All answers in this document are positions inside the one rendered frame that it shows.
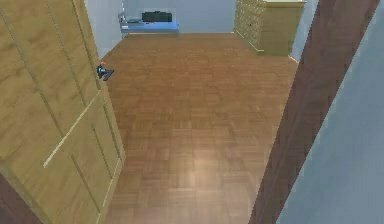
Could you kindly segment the black box-shaped device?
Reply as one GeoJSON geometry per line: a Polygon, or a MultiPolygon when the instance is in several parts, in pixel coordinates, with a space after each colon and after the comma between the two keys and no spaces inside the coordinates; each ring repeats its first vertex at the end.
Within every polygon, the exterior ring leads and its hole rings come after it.
{"type": "Polygon", "coordinates": [[[169,12],[153,11],[142,14],[144,22],[171,22],[172,14],[169,12]]]}

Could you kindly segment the light wooden room door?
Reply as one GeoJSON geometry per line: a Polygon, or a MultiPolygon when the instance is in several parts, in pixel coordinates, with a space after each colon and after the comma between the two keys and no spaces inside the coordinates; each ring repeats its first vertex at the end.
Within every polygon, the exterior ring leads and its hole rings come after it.
{"type": "Polygon", "coordinates": [[[125,155],[85,0],[0,0],[0,224],[104,224],[125,155]]]}

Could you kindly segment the blue low table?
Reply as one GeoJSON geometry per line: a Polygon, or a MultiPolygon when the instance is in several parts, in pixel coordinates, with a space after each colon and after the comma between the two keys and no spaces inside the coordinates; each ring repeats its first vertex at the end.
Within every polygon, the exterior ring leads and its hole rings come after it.
{"type": "Polygon", "coordinates": [[[122,34],[178,33],[179,24],[177,22],[123,23],[120,30],[122,34]]]}

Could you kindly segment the dark brown door frame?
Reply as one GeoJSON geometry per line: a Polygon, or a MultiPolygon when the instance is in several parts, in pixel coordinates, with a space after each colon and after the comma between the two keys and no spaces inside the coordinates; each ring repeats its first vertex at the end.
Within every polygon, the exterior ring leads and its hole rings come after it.
{"type": "Polygon", "coordinates": [[[276,224],[381,0],[319,0],[248,224],[276,224]]]}

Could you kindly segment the light wooden chest of drawers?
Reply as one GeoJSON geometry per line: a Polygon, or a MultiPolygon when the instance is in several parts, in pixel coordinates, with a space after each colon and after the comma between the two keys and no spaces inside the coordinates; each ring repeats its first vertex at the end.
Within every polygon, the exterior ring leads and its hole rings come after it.
{"type": "Polygon", "coordinates": [[[288,56],[306,0],[236,0],[234,32],[259,55],[288,56]]]}

